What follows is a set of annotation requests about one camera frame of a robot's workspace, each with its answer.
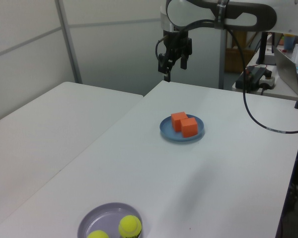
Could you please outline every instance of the laptop screen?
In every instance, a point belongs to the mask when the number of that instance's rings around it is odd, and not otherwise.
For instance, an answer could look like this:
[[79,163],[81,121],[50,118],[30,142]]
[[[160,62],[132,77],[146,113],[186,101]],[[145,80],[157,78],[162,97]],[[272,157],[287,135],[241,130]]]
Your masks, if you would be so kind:
[[277,71],[280,78],[298,95],[297,69],[294,62],[274,47]]

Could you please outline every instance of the desk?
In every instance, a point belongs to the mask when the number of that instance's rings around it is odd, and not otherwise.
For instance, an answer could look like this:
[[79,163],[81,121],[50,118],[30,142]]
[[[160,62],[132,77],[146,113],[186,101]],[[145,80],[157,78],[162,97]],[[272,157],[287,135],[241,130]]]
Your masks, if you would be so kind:
[[142,96],[63,83],[0,120],[0,223]]
[[[247,99],[260,122],[298,130],[294,101]],[[201,140],[161,137],[181,111],[203,120]],[[108,202],[134,206],[144,238],[274,238],[297,149],[298,134],[256,125],[241,93],[163,81],[0,224],[0,238],[75,238]]]
[[[271,51],[272,46],[267,44],[266,49],[266,55],[272,56],[274,55]],[[252,60],[249,62],[247,66],[251,65],[256,65],[256,61],[259,56],[259,50],[257,53],[254,55]],[[272,76],[275,77],[275,87],[272,90],[266,90],[264,91],[263,95],[264,96],[269,96],[269,97],[275,97],[275,98],[283,98],[283,99],[288,99],[288,100],[294,100],[298,101],[298,95],[279,77],[278,72],[277,72],[277,67],[274,65],[268,65],[267,69],[272,72]],[[232,91],[235,92],[242,92],[243,90],[238,89],[235,87],[235,83],[232,85]],[[262,92],[262,89],[258,89],[257,91],[251,91],[252,94],[257,94],[260,95]]]

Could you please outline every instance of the foam block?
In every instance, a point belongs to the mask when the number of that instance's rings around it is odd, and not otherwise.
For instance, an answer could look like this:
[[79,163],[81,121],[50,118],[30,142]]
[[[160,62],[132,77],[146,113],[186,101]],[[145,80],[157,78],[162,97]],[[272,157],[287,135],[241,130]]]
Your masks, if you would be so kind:
[[188,116],[185,114],[185,112],[171,114],[172,127],[176,132],[181,131],[180,120],[185,119],[185,118],[188,118]]
[[198,123],[195,118],[181,119],[180,124],[183,137],[191,137],[198,134]]

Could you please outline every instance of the floor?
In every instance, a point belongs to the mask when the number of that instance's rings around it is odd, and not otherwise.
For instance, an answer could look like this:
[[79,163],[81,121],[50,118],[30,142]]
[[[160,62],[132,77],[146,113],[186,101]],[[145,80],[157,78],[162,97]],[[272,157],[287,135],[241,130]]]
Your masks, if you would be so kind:
[[276,238],[298,238],[298,196],[294,200],[294,209],[282,218],[283,233],[281,234],[281,226],[279,226]]
[[[224,73],[224,90],[231,90],[232,85],[238,79],[239,73]],[[288,211],[282,216],[276,233],[276,238],[298,238],[298,192],[290,187],[288,197]]]

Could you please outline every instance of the yellow tennis ball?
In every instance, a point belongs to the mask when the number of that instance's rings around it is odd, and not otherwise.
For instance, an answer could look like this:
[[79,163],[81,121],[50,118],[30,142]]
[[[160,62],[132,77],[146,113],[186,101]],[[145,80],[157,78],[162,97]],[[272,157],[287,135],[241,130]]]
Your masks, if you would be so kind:
[[123,238],[137,238],[142,230],[138,217],[128,215],[120,220],[118,231]]
[[109,236],[106,232],[103,232],[101,230],[96,230],[90,233],[87,238],[109,238]]

